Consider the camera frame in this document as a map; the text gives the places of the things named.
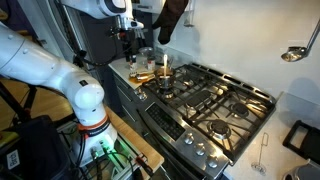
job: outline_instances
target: stainless steel stove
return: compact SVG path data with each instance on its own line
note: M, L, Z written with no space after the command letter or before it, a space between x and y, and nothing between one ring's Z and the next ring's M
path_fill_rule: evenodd
M236 163L276 100L199 64L175 69L174 78L165 90L153 79L136 91L144 97L139 105L142 119L174 156L203 177L216 179L228 164Z

